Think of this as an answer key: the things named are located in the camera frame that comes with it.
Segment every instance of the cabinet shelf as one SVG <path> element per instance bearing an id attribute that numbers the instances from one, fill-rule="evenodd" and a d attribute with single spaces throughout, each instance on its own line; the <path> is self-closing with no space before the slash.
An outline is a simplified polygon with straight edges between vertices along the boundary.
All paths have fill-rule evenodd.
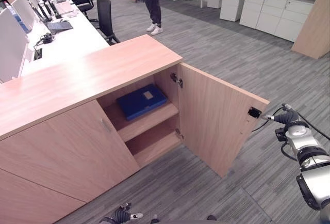
<path id="1" fill-rule="evenodd" d="M 180 138 L 165 122 L 126 143 L 140 167 L 144 167 L 180 144 Z"/>
<path id="2" fill-rule="evenodd" d="M 117 103 L 105 108 L 104 111 L 124 142 L 133 139 L 179 113 L 178 109 L 172 103 L 162 105 L 130 121 L 126 120 Z"/>

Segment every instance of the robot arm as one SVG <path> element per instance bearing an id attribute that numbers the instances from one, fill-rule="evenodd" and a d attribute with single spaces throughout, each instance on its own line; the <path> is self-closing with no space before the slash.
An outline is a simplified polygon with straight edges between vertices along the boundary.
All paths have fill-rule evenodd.
<path id="1" fill-rule="evenodd" d="M 301 173 L 296 180 L 304 200 L 312 209 L 321 211 L 322 221 L 330 223 L 330 155 L 290 105 L 283 104 L 283 110 L 283 115 L 263 118 L 285 124 L 275 133 L 278 141 L 290 145 L 299 163 Z"/>

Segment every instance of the black latch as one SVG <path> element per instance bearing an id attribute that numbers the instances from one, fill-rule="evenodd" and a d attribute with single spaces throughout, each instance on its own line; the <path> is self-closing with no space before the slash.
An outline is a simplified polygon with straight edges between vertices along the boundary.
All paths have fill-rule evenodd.
<path id="1" fill-rule="evenodd" d="M 261 111 L 259 111 L 255 107 L 251 107 L 248 113 L 249 113 L 250 116 L 252 116 L 254 118 L 259 118 L 260 114 L 261 114 Z"/>
<path id="2" fill-rule="evenodd" d="M 170 77 L 174 82 L 178 83 L 181 88 L 183 88 L 184 81 L 181 78 L 178 79 L 175 73 L 171 73 Z"/>

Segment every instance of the cabinet countertop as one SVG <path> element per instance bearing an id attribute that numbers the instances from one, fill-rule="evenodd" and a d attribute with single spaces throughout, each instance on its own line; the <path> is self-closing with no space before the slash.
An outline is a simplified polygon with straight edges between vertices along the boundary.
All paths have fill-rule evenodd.
<path id="1" fill-rule="evenodd" d="M 144 35 L 0 84 L 0 140 L 181 61 Z"/>

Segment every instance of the blue folder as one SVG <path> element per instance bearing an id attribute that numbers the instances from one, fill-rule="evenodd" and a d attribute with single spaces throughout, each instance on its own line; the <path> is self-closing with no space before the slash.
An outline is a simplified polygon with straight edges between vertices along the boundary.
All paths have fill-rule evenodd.
<path id="1" fill-rule="evenodd" d="M 127 120 L 132 120 L 167 102 L 165 95 L 153 84 L 116 99 Z"/>

